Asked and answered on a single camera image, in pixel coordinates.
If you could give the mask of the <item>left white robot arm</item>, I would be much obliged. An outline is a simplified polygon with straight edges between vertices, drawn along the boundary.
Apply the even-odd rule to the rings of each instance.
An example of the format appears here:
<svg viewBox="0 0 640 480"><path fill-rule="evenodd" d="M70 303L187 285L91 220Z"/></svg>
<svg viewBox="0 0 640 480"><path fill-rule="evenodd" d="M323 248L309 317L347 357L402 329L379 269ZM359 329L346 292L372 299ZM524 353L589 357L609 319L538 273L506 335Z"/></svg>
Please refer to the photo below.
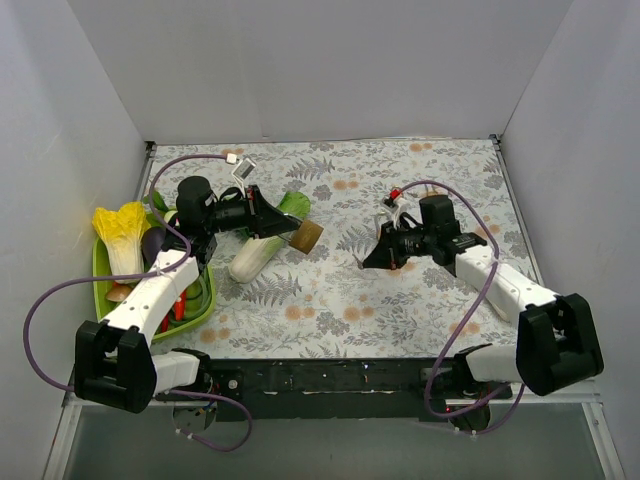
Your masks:
<svg viewBox="0 0 640 480"><path fill-rule="evenodd" d="M231 187L215 196L209 181L190 176L177 188L177 218L147 278L99 322L76 332L74 392L85 400L143 411L159 393L175 388L193 400L213 386L203 368L209 358L195 350L153 355L150 345L180 295L198 280L216 249L216 234L244 229L269 238L299 229L298 215L271 205L256 185Z"/></svg>

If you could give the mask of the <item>large brass padlock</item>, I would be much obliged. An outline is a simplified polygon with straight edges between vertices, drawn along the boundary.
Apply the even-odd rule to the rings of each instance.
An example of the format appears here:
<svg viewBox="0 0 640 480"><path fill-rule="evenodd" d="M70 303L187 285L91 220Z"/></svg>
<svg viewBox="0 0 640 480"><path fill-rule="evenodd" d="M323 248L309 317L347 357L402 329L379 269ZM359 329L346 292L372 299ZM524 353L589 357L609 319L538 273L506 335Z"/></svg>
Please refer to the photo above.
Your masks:
<svg viewBox="0 0 640 480"><path fill-rule="evenodd" d="M297 228L285 242L289 247L308 255L323 234L324 228L308 219L294 216L290 216L290 218L296 222Z"/></svg>

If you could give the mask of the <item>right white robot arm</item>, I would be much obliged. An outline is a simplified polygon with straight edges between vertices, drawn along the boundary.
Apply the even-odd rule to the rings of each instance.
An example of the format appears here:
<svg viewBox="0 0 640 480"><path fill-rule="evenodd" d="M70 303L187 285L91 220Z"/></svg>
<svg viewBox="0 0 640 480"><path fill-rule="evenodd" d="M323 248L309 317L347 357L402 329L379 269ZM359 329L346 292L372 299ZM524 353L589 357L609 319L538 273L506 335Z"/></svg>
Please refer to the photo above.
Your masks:
<svg viewBox="0 0 640 480"><path fill-rule="evenodd" d="M383 202L387 221L378 243L361 261L364 269L398 270L412 257L431 258L452 276L485 294L500 318L517 331L513 345L480 345L457 353L434 382L475 397L489 382L522 383L539 396L601 374L604 370L589 303L562 296L496 259L487 241L465 233L446 195L420 200L421 218L406 211L399 192Z"/></svg>

